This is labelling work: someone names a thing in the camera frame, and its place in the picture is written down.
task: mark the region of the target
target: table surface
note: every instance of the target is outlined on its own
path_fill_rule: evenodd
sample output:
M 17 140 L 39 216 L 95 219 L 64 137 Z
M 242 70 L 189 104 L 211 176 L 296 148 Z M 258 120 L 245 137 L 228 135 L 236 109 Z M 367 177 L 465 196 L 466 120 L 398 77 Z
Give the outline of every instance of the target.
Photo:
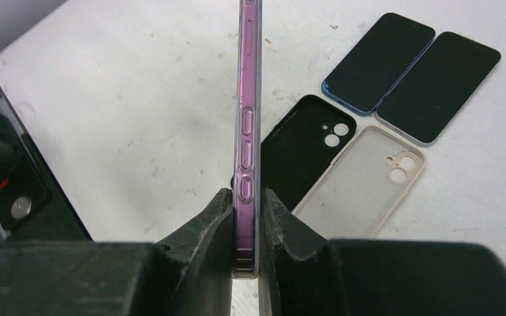
M 95 240 L 158 241 L 228 186 L 238 7 L 70 0 L 0 54 L 1 87 Z M 503 57 L 424 150 L 426 170 L 379 237 L 477 242 L 506 264 L 506 1 L 266 1 L 262 136 L 322 95 L 387 12 Z M 375 122 L 352 116 L 359 129 Z M 257 315 L 256 281 L 233 294 L 233 314 Z

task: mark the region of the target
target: black smartphone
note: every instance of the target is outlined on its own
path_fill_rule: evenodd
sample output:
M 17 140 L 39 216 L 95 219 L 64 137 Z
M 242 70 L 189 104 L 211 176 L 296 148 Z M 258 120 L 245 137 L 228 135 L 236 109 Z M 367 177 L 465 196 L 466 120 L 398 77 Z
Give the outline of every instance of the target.
M 376 110 L 376 118 L 418 145 L 432 144 L 492 71 L 501 54 L 445 32 Z
M 383 15 L 323 81 L 323 93 L 359 115 L 371 114 L 435 36 L 429 26 Z
M 261 186 L 292 211 L 352 139 L 356 121 L 315 95 L 306 95 L 261 143 Z

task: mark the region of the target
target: blue smartphone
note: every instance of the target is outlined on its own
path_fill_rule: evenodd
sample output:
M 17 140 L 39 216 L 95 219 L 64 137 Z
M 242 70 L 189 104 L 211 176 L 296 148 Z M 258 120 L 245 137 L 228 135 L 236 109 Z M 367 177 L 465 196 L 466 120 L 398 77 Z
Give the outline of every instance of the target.
M 433 28 L 395 13 L 383 15 L 323 81 L 323 93 L 369 115 L 433 42 Z

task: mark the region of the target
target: black mechanical device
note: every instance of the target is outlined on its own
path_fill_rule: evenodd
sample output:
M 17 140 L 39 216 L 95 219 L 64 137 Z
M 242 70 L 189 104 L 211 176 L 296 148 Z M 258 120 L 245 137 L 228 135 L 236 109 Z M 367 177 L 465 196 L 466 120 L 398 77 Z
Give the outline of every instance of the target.
M 230 315 L 232 191 L 156 244 L 95 243 L 0 89 L 0 315 Z M 260 315 L 506 315 L 473 244 L 326 240 L 262 192 Z

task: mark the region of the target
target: pink smartphone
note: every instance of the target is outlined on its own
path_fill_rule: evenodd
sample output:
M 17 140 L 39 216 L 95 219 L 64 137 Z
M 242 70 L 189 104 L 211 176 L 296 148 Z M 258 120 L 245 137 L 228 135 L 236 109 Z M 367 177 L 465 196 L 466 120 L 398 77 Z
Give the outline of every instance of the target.
M 261 0 L 240 0 L 234 278 L 256 278 L 259 271 L 261 10 Z

